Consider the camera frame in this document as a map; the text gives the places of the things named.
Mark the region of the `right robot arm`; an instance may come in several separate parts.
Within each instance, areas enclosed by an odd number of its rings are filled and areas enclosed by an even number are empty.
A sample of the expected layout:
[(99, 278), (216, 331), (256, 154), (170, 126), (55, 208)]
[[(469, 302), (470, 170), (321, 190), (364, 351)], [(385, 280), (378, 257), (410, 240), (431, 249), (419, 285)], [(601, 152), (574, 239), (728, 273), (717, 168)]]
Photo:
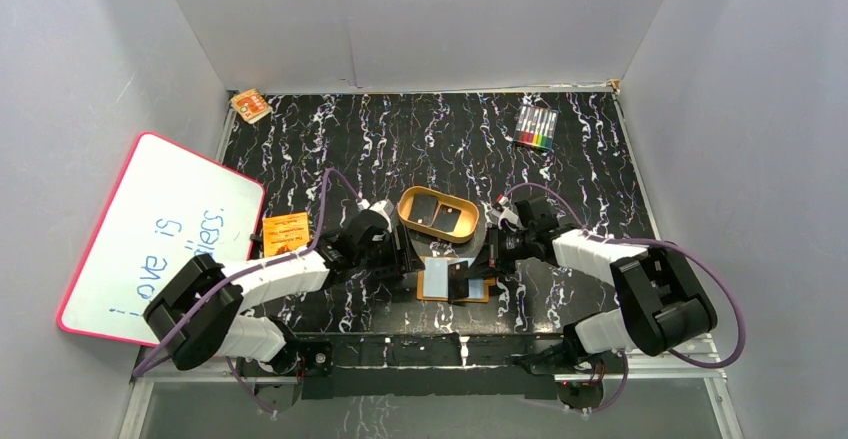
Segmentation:
[(502, 199), (497, 211), (501, 216), (488, 227), (475, 259), (449, 266), (449, 297), (464, 298), (470, 280), (512, 274), (526, 259), (611, 285), (617, 309), (565, 326), (562, 344), (553, 349), (571, 370), (590, 372), (607, 351), (657, 356), (717, 326), (715, 308), (687, 257), (671, 247), (593, 239), (560, 222), (542, 197), (515, 204)]

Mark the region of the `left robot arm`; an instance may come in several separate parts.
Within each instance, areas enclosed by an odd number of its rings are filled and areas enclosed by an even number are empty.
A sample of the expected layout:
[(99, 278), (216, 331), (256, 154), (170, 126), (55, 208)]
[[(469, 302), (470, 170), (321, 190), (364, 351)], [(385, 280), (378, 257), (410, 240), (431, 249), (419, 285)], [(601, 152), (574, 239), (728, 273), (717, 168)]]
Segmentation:
[(217, 358), (258, 361), (275, 375), (304, 354), (291, 328), (249, 309), (285, 296), (322, 291), (356, 277), (401, 279), (423, 270), (409, 231), (374, 208), (295, 251), (226, 265), (209, 254), (190, 259), (142, 317), (174, 366), (191, 370)]

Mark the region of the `orange leather card holder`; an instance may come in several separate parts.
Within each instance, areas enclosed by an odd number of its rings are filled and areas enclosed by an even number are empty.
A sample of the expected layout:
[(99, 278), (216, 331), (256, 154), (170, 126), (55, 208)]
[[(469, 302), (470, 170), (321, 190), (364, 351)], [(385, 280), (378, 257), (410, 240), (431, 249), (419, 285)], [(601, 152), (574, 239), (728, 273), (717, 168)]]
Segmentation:
[(418, 272), (416, 297), (420, 301), (448, 303), (487, 303), (495, 278), (468, 274), (471, 258), (424, 257)]

